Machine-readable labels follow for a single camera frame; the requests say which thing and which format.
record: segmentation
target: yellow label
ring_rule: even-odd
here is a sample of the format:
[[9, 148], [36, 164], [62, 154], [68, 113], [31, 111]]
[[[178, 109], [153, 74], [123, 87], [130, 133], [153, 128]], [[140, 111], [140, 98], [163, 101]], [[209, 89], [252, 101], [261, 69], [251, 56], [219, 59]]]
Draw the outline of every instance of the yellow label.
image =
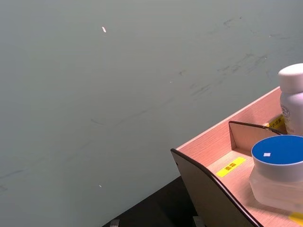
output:
[[238, 157], [235, 160], [233, 160], [230, 164], [228, 164], [226, 167], [221, 169], [216, 174], [220, 177], [224, 177], [226, 174], [237, 168], [239, 165], [241, 165], [245, 161], [245, 158]]
[[294, 212], [288, 216], [289, 219], [296, 222], [297, 224], [303, 226], [303, 214]]
[[278, 129], [283, 124], [285, 124], [284, 117], [282, 115], [280, 115], [277, 118], [275, 118], [274, 120], [272, 120], [270, 123], [267, 123], [265, 126], [272, 128], [272, 129]]

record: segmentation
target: white plastic bottle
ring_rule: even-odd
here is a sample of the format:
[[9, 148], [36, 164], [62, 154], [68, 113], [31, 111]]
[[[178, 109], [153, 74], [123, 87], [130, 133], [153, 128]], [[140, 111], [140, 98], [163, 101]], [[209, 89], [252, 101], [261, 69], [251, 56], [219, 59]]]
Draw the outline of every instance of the white plastic bottle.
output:
[[282, 114], [288, 134], [303, 136], [303, 63], [279, 71]]

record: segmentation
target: translucent container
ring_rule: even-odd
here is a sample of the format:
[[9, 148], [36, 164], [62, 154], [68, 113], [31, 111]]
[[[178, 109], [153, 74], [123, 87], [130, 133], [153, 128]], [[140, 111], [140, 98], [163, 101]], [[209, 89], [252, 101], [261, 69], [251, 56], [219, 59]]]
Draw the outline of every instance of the translucent container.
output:
[[303, 137], [274, 136], [252, 148], [250, 185], [262, 204], [303, 213]]

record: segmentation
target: wooden tray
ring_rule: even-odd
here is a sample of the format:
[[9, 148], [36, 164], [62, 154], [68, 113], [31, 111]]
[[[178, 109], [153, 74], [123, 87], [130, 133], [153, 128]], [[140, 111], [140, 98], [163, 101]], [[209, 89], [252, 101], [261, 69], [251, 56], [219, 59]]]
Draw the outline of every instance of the wooden tray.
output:
[[[196, 136], [172, 155], [198, 214], [208, 227], [297, 227], [291, 212], [257, 202], [249, 184], [254, 166], [251, 147], [272, 131], [229, 125], [230, 121], [264, 125], [281, 114], [280, 88], [272, 90], [214, 127]], [[216, 173], [237, 158], [245, 161], [219, 177]]]

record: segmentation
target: blue container lid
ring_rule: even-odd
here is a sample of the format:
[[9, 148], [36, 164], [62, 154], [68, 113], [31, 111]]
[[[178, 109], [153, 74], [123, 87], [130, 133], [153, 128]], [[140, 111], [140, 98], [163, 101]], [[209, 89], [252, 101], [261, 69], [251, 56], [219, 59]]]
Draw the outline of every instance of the blue container lid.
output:
[[287, 165], [303, 161], [303, 137], [283, 135], [259, 141], [252, 148], [252, 155], [259, 161]]
[[303, 137], [269, 137], [256, 143], [251, 154], [263, 176], [281, 182], [303, 181]]

